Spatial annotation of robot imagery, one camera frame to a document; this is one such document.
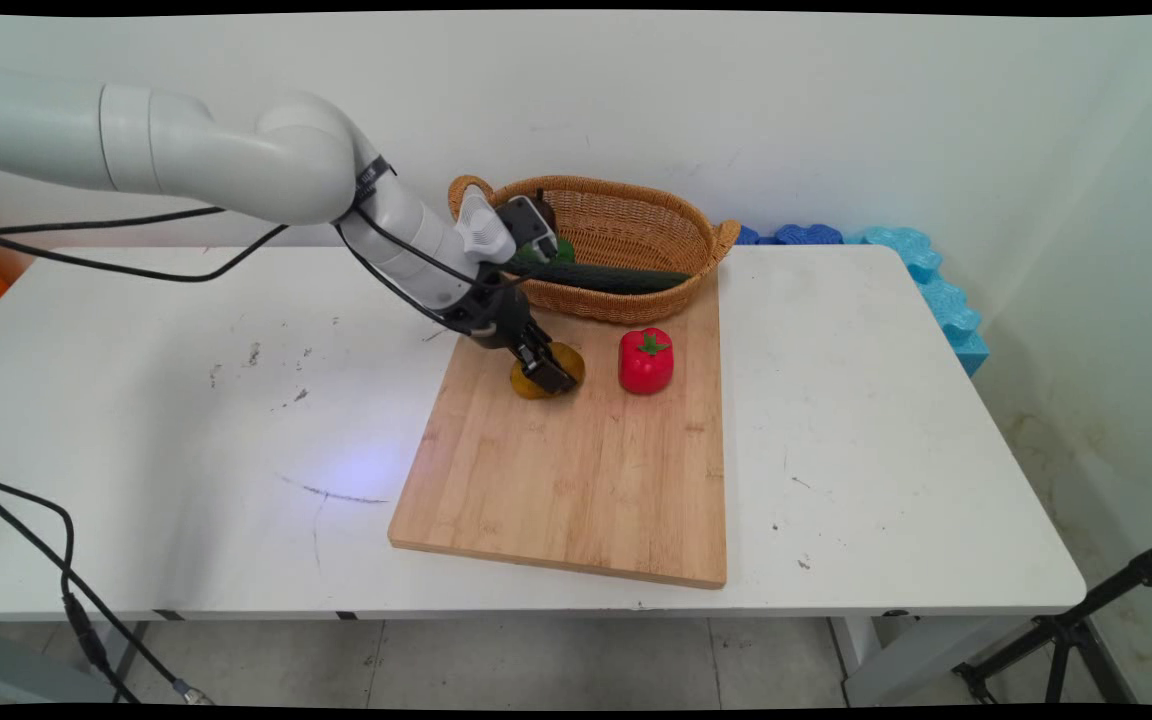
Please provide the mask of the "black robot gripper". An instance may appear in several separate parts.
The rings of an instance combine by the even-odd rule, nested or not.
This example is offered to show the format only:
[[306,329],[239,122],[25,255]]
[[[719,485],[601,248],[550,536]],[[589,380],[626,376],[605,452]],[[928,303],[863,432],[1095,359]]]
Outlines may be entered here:
[[520,397],[558,397],[579,387],[579,351],[552,341],[517,286],[479,281],[444,306],[442,319],[485,348],[518,351]]

